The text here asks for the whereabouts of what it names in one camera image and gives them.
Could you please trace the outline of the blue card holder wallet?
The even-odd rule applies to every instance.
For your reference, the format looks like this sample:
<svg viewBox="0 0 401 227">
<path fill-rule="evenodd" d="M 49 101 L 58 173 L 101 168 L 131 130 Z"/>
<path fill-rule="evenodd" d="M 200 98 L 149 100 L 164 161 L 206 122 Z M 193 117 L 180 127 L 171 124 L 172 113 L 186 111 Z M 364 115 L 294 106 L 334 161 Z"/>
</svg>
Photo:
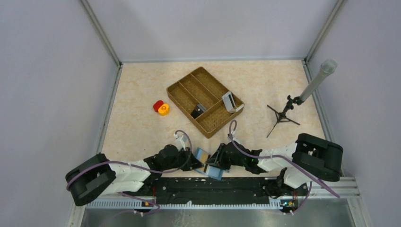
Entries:
<svg viewBox="0 0 401 227">
<path fill-rule="evenodd" d="M 195 155 L 194 156 L 198 159 L 199 158 L 199 154 L 201 152 L 206 152 L 206 151 L 204 151 L 201 148 L 197 148 L 196 151 L 195 151 Z M 207 170 L 206 174 L 204 174 L 202 172 L 202 168 L 196 169 L 195 171 L 200 173 L 200 174 L 203 174 L 203 175 L 205 175 L 207 177 L 213 178 L 215 180 L 221 180 L 222 177 L 223 177 L 223 173 L 229 173 L 229 170 L 222 170 L 220 168 L 213 167 L 213 166 L 210 166 L 210 165 L 208 167 L 208 170 Z"/>
</svg>

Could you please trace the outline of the gold credit card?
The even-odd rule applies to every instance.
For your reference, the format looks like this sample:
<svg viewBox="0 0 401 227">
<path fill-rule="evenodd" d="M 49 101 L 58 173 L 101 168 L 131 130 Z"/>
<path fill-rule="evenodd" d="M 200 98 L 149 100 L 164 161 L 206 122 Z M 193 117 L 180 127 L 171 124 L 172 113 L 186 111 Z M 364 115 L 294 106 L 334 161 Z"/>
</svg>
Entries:
<svg viewBox="0 0 401 227">
<path fill-rule="evenodd" d="M 207 152 L 201 152 L 199 154 L 198 160 L 203 164 L 202 172 L 204 174 L 207 173 L 209 165 L 207 164 L 207 160 L 209 159 L 210 155 Z"/>
</svg>

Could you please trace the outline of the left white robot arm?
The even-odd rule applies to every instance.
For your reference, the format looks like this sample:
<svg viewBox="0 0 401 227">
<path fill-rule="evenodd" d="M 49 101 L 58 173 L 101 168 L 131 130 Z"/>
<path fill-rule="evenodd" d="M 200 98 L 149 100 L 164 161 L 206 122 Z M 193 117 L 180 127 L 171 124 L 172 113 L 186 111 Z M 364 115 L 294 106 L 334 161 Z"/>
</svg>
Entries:
<svg viewBox="0 0 401 227">
<path fill-rule="evenodd" d="M 131 163 L 111 161 L 105 154 L 97 154 L 66 174 L 66 189 L 76 206 L 119 192 L 154 195 L 155 183 L 163 174 L 203 166 L 189 147 L 177 148 L 171 144 L 153 156 Z"/>
</svg>

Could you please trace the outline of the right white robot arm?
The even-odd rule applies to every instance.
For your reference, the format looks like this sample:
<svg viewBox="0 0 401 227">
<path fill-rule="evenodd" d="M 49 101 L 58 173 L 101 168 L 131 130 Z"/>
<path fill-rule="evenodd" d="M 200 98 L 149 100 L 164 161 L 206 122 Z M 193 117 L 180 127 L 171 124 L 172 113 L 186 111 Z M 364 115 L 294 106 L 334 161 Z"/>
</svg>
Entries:
<svg viewBox="0 0 401 227">
<path fill-rule="evenodd" d="M 220 144 L 206 163 L 222 170 L 241 166 L 255 175 L 282 170 L 284 175 L 277 182 L 281 194 L 290 195 L 306 182 L 340 179 L 344 149 L 339 144 L 301 133 L 281 148 L 255 150 L 245 148 L 233 135 L 228 137 L 230 142 Z"/>
</svg>

